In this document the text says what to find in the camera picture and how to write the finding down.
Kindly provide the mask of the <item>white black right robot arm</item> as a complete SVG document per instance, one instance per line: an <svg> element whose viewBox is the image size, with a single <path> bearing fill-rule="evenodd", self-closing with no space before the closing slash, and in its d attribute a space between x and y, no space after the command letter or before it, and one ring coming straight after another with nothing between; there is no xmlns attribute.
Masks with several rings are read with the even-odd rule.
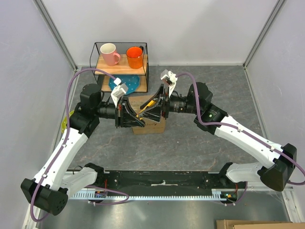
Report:
<svg viewBox="0 0 305 229"><path fill-rule="evenodd" d="M297 150L291 144L282 146L252 132L227 112L212 104L213 93L204 83L191 85L187 96L171 95L162 84L158 92L140 106L139 117L153 121L167 118L170 112L196 114L197 127L238 146L256 159L255 163L226 163L218 182L228 188L239 182L262 182L275 191L283 191L295 169Z"/></svg>

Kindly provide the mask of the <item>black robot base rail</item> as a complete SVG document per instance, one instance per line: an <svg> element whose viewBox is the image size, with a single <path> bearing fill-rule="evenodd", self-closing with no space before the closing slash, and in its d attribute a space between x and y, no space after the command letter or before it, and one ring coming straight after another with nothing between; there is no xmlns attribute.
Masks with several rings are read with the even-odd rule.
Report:
<svg viewBox="0 0 305 229"><path fill-rule="evenodd" d="M235 192L245 182L234 183L218 172L110 170L98 176L94 186L128 194L131 198L219 198L215 190Z"/></svg>

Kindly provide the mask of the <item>yellow utility knife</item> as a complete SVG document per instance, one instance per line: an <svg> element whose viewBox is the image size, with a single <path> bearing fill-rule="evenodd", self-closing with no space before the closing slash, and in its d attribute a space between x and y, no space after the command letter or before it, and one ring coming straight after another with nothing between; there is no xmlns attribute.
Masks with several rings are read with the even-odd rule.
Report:
<svg viewBox="0 0 305 229"><path fill-rule="evenodd" d="M147 105L144 106L144 108L141 108L139 113L137 114L136 117L140 117L140 114L143 113L145 110L147 110L149 107L152 107L154 104L156 104L155 100L151 100Z"/></svg>

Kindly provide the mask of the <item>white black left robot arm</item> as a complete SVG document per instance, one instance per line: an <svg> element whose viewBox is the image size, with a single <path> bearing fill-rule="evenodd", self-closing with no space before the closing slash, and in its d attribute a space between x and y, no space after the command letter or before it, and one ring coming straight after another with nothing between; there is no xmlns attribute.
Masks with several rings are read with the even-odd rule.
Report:
<svg viewBox="0 0 305 229"><path fill-rule="evenodd" d="M62 139L42 169L32 179L24 179L21 190L31 207L54 216L60 214L68 199L87 186L105 184L104 169L93 163L64 178L66 170L80 148L100 123L100 118L114 119L118 127L144 127L125 94L129 86L118 84L111 92L112 103L103 102L102 91L96 84L83 87L81 101L67 120Z"/></svg>

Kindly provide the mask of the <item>brown cardboard express box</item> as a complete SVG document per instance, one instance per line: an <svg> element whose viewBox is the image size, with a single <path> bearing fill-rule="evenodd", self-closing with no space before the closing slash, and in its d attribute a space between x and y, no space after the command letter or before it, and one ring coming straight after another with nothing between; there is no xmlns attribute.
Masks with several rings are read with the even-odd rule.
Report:
<svg viewBox="0 0 305 229"><path fill-rule="evenodd" d="M151 95L142 96L131 96L129 97L129 103L133 110L138 113L140 111L140 106L148 101ZM132 131L135 135L145 135L145 134L160 134L165 131L165 119L162 118L160 122L151 121L144 118L145 127L132 127Z"/></svg>

